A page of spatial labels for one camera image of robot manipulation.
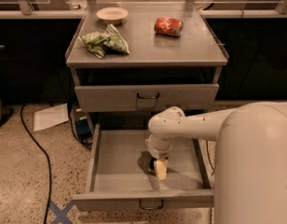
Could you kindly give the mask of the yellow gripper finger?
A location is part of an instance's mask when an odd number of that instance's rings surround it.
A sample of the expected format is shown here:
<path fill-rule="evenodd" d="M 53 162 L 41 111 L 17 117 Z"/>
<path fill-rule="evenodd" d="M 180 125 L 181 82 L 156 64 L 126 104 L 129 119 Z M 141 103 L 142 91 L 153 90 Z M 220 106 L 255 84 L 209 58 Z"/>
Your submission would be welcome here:
<path fill-rule="evenodd" d="M 168 161 L 166 159 L 158 159 L 154 161 L 154 167 L 159 181 L 166 179 Z"/>

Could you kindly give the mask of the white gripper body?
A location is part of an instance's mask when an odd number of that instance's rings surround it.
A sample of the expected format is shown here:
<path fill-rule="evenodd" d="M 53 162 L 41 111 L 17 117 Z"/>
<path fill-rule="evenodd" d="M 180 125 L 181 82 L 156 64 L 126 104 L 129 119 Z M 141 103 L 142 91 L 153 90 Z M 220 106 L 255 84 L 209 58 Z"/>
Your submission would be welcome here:
<path fill-rule="evenodd" d="M 162 139 L 155 135 L 150 135 L 146 140 L 149 153 L 155 159 L 165 159 L 169 156 L 172 149 L 172 139 Z"/>

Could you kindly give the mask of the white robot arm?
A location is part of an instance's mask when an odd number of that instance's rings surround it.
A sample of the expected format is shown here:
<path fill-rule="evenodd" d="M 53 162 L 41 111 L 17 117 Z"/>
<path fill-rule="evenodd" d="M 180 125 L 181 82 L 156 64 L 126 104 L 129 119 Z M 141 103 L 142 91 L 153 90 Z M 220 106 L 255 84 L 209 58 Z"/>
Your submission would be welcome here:
<path fill-rule="evenodd" d="M 213 141 L 214 224 L 287 224 L 287 102 L 187 116 L 173 106 L 148 123 L 148 150 L 166 158 L 176 137 Z"/>

